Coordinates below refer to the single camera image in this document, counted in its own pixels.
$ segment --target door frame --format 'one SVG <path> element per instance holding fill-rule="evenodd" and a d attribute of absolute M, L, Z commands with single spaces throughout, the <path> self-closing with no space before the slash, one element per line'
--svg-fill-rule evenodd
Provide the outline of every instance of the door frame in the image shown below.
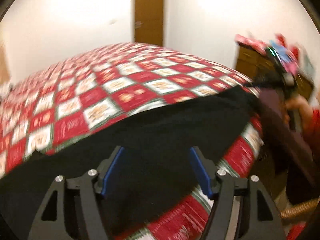
<path fill-rule="evenodd" d="M 163 31 L 162 31 L 162 40 L 163 47 L 168 46 L 168 30 L 169 30 L 169 0 L 163 0 Z M 131 42 L 134 40 L 135 32 L 135 0 L 131 0 Z"/>

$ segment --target blue gripper pad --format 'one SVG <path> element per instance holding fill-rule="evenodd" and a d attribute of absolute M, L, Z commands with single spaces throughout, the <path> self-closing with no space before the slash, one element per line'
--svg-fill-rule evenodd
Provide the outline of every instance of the blue gripper pad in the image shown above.
<path fill-rule="evenodd" d="M 202 189 L 202 192 L 207 195 L 207 197 L 209 199 L 213 198 L 213 192 L 211 190 L 211 179 L 210 176 L 208 174 L 208 172 L 206 171 L 199 155 L 196 152 L 196 149 L 194 147 L 192 147 L 190 149 L 190 154 L 189 154 L 189 158 L 190 158 L 190 163 L 193 169 L 193 172 L 196 175 L 196 178 L 198 180 L 198 183 Z"/>
<path fill-rule="evenodd" d="M 118 166 L 117 164 L 119 163 L 119 159 L 123 155 L 123 152 L 124 152 L 124 148 L 121 147 L 119 151 L 116 153 L 114 160 L 112 161 L 108 171 L 106 172 L 103 178 L 103 186 L 101 191 L 101 195 L 103 196 L 105 196 L 107 193 L 108 185 L 110 184 L 110 181 L 112 181 L 111 174 L 117 169 L 117 166 Z"/>

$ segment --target human hand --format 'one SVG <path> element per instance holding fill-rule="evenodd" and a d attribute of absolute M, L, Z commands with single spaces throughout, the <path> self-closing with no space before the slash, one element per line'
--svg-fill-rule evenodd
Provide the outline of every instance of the human hand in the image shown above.
<path fill-rule="evenodd" d="M 287 111 L 298 110 L 301 116 L 302 129 L 305 131 L 311 124 L 313 118 L 313 109 L 309 105 L 308 101 L 301 95 L 290 98 L 285 102 L 285 108 Z M 289 115 L 286 113 L 284 121 L 289 122 Z"/>

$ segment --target red and white checkered bedspread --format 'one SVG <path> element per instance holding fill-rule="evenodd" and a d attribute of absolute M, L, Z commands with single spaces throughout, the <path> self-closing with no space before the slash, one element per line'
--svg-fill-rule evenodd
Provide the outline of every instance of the red and white checkered bedspread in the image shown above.
<path fill-rule="evenodd" d="M 0 106 L 0 177 L 35 149 L 51 155 L 127 116 L 248 80 L 215 62 L 141 43 L 109 45 L 51 65 L 15 86 Z M 246 177 L 260 133 L 253 118 L 218 166 Z M 196 188 L 158 221 L 118 238 L 194 239 L 211 206 Z"/>

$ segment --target red sleeve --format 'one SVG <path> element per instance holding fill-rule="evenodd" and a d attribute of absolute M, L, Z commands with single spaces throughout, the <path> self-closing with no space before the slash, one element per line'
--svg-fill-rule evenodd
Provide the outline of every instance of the red sleeve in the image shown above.
<path fill-rule="evenodd" d="M 320 111 L 313 110 L 313 118 L 310 126 L 303 133 L 304 140 L 309 144 L 313 161 L 320 165 Z"/>

